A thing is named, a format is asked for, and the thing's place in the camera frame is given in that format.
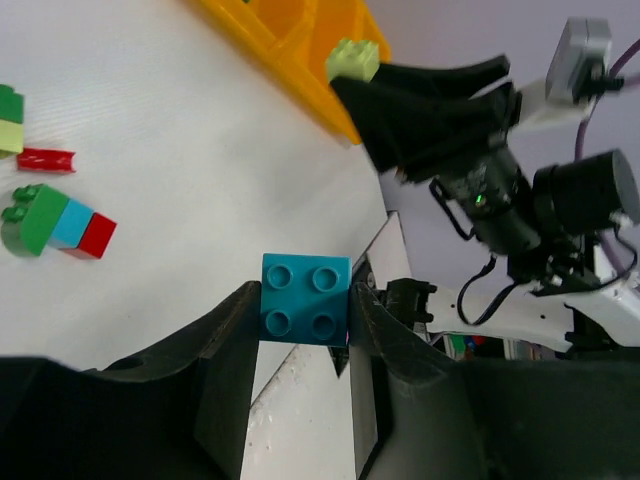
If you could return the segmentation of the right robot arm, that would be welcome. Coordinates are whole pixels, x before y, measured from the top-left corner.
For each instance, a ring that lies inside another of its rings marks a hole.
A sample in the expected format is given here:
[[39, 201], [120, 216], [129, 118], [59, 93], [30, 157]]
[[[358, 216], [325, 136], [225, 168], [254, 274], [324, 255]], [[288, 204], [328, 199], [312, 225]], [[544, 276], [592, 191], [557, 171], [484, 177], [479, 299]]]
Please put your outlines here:
[[585, 263], [587, 240], [639, 220], [639, 194], [623, 155], [610, 151], [527, 178], [508, 146], [523, 118], [523, 98], [508, 80], [505, 56], [455, 69], [382, 62], [333, 53], [331, 89], [374, 166], [404, 184], [427, 184], [444, 212], [458, 206], [470, 222], [462, 239], [505, 258], [509, 284], [477, 317], [457, 299], [439, 333], [486, 335], [512, 291], [536, 297], [595, 294], [607, 288]]

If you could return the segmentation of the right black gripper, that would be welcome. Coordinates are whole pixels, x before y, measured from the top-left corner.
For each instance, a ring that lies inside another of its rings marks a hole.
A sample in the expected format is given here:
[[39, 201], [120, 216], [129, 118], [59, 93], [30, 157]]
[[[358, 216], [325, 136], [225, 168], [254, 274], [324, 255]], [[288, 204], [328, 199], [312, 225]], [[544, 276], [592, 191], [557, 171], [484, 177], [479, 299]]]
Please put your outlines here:
[[470, 98], [509, 70], [505, 55], [453, 69], [381, 63], [377, 82], [337, 77], [330, 86], [378, 172], [437, 181], [489, 249], [532, 250], [530, 187], [507, 144], [520, 94], [505, 82]]

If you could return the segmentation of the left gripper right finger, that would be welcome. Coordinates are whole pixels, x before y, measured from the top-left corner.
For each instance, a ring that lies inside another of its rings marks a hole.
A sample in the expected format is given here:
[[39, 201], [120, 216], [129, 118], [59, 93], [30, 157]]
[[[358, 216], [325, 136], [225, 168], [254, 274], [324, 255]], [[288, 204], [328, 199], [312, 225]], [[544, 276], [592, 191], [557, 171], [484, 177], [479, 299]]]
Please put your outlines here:
[[407, 288], [350, 292], [360, 479], [635, 479], [639, 354], [455, 361], [404, 324]]

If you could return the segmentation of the teal blue lego brick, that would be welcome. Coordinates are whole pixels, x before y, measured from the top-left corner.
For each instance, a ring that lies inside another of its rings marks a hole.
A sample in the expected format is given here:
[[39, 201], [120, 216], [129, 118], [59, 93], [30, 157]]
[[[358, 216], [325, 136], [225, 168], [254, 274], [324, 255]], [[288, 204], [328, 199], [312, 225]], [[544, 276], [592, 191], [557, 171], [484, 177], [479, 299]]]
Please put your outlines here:
[[349, 257], [264, 254], [260, 339], [346, 347], [351, 275]]

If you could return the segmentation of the pale green lego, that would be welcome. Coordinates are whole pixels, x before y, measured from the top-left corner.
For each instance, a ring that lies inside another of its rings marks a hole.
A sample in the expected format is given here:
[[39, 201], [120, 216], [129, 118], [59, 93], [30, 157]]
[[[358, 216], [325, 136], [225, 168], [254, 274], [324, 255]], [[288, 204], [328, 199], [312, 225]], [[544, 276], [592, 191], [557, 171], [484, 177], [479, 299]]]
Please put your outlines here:
[[338, 77], [370, 82], [380, 66], [379, 46], [370, 40], [354, 42], [343, 38], [331, 51], [326, 62], [328, 81]]

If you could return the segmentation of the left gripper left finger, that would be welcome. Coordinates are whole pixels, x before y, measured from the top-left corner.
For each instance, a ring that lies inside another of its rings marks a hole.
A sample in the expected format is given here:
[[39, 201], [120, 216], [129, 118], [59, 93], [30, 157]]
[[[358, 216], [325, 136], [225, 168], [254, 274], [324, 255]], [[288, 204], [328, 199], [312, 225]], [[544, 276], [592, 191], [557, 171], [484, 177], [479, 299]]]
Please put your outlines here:
[[237, 479], [261, 286], [103, 370], [1, 361], [5, 479]]

